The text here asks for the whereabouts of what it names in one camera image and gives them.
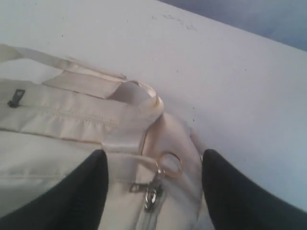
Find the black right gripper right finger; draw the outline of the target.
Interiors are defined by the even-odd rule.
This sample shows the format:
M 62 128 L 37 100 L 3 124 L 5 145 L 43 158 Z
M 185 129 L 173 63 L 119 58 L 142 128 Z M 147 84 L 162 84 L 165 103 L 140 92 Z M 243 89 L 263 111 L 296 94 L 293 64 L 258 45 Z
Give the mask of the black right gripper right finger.
M 217 230 L 305 230 L 306 212 L 258 186 L 213 149 L 202 158 L 202 188 Z

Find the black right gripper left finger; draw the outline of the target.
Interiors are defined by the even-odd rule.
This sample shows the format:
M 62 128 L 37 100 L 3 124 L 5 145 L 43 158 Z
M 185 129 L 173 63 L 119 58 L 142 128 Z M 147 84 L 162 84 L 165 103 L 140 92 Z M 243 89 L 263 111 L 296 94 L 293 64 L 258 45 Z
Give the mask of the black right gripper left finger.
M 0 219 L 2 230 L 96 230 L 108 192 L 107 158 L 95 150 L 50 190 Z

